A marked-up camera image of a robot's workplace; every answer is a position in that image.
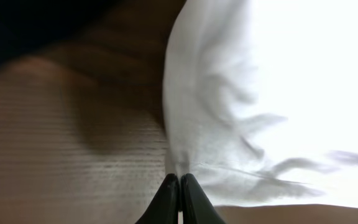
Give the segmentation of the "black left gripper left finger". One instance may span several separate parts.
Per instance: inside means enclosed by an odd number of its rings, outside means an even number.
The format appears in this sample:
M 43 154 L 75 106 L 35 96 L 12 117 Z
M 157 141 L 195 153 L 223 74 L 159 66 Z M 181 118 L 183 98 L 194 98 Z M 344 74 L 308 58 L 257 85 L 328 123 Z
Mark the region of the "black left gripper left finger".
M 168 174 L 150 205 L 135 224 L 177 224 L 179 212 L 179 180 Z

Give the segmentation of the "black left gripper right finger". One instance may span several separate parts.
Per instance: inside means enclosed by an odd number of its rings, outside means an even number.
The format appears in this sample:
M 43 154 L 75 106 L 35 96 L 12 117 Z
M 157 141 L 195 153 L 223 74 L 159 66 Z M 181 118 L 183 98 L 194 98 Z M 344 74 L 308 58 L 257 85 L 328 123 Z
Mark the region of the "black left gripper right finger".
M 183 175 L 180 184 L 184 224 L 226 224 L 193 174 Z

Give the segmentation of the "white t-shirt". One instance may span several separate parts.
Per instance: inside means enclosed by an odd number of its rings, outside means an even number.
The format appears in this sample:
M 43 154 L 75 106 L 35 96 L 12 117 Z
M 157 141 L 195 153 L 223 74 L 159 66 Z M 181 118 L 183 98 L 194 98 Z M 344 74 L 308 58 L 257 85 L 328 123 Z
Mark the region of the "white t-shirt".
M 163 108 L 213 205 L 358 208 L 358 0 L 187 1 Z

